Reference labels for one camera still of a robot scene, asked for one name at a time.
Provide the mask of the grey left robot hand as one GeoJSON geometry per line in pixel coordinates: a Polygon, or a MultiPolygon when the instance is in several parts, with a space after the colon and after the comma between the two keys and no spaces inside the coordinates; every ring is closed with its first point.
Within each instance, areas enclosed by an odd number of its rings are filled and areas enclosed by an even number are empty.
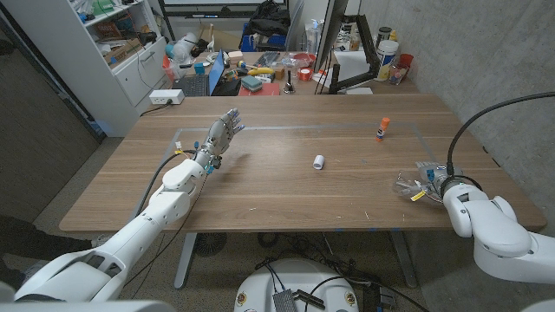
{"type": "Polygon", "coordinates": [[[245,128],[238,125],[239,110],[235,107],[219,117],[210,127],[208,134],[196,152],[194,161],[207,169],[209,166],[218,167],[221,160],[220,155],[229,147],[234,135],[245,128]]]}

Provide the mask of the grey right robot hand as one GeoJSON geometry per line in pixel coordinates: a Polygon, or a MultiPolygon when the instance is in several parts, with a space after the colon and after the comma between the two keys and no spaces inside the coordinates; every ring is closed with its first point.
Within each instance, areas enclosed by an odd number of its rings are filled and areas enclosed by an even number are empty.
{"type": "Polygon", "coordinates": [[[416,180],[415,184],[419,191],[423,191],[425,195],[434,201],[441,202],[443,195],[450,187],[461,184],[461,178],[453,178],[446,185],[442,183],[448,178],[447,167],[430,161],[417,161],[416,167],[421,179],[416,180]]]}

